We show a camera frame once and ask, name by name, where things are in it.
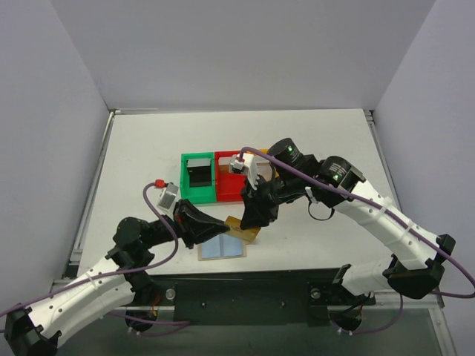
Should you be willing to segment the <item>gold credit card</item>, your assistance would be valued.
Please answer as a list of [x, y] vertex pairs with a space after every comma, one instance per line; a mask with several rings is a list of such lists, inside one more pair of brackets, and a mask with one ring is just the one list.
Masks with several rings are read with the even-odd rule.
[[241, 220], [236, 217], [228, 216], [225, 224], [229, 227], [226, 235], [237, 238], [245, 243], [253, 243], [260, 232], [260, 228], [242, 229], [240, 227]]

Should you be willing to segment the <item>green plastic bin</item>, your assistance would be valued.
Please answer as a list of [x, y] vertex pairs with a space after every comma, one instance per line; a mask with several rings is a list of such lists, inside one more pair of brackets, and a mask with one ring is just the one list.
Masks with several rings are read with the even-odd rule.
[[217, 202], [213, 152], [182, 154], [180, 167], [182, 199], [193, 204]]

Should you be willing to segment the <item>cards in green bin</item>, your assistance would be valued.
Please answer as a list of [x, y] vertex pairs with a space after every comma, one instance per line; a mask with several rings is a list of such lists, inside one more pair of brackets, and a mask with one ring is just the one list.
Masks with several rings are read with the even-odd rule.
[[210, 158], [188, 159], [186, 170], [189, 175], [189, 185], [192, 188], [212, 184], [212, 161]]

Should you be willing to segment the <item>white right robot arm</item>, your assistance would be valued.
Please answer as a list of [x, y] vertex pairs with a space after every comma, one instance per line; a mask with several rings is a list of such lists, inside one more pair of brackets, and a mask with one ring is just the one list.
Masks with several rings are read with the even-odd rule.
[[276, 142], [266, 154], [271, 158], [270, 179], [258, 173], [255, 153], [239, 153], [229, 165], [230, 172], [245, 176], [241, 229], [267, 227], [278, 218], [280, 205], [306, 197], [310, 205], [321, 203], [332, 214], [349, 217], [391, 252], [390, 257], [373, 263], [342, 266], [331, 286], [336, 301], [348, 303], [356, 296], [386, 289], [420, 300], [439, 287], [454, 238], [415, 224], [339, 156], [319, 161], [301, 153], [290, 138]]

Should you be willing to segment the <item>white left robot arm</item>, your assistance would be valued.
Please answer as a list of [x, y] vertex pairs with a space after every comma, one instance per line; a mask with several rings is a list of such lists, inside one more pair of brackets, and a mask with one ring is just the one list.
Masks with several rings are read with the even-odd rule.
[[174, 217], [160, 215], [153, 222], [126, 217], [117, 226], [114, 247], [87, 272], [47, 297], [6, 312], [4, 338], [15, 355], [55, 355], [70, 336], [113, 309], [142, 306], [158, 295], [145, 270], [154, 259], [151, 248], [179, 241], [193, 248], [229, 229], [188, 200], [175, 205]]

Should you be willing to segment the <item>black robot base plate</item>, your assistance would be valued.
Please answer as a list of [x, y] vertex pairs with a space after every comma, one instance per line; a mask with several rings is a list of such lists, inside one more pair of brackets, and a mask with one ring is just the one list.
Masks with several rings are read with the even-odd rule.
[[339, 283], [337, 268], [154, 275], [154, 291], [119, 309], [139, 330], [153, 321], [193, 326], [325, 326], [358, 317], [370, 294], [354, 296]]

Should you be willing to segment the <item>red plastic bin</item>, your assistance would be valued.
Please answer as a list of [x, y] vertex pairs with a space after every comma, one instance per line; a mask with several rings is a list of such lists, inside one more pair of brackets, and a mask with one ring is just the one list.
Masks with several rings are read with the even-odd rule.
[[223, 169], [217, 166], [217, 158], [219, 156], [233, 156], [239, 151], [215, 151], [214, 166], [215, 166], [215, 190], [216, 200], [218, 202], [240, 202], [242, 197], [240, 195], [245, 183], [245, 176], [239, 174], [230, 174], [229, 169]]

